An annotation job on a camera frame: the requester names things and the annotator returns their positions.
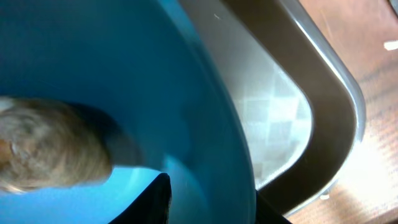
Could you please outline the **dark blue plate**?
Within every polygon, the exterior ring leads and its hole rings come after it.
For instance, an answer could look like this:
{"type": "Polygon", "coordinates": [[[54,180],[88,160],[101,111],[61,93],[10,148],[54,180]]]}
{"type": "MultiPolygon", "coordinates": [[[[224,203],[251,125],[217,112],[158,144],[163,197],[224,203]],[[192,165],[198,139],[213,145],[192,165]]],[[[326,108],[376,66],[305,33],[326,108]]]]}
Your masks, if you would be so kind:
{"type": "Polygon", "coordinates": [[[161,172],[170,223],[254,223],[241,123],[176,2],[2,1],[1,93],[95,108],[126,138],[101,185],[1,197],[2,223],[109,223],[161,172]]]}

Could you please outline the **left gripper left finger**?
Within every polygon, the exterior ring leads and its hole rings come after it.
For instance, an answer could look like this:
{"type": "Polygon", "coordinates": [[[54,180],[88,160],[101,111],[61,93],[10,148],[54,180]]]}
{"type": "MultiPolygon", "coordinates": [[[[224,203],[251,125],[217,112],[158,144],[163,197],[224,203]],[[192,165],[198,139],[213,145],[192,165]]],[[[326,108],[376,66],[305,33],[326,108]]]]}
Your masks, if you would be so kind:
{"type": "Polygon", "coordinates": [[[171,202],[170,177],[161,173],[109,224],[168,224],[171,202]]]}

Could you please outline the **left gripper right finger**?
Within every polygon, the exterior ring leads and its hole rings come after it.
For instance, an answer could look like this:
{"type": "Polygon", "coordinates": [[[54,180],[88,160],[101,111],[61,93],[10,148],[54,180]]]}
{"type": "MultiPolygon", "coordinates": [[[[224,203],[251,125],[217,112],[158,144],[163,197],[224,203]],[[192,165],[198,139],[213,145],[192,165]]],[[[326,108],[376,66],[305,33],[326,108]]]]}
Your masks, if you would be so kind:
{"type": "Polygon", "coordinates": [[[283,215],[277,213],[269,203],[256,192],[256,220],[255,224],[292,224],[283,215]]]}

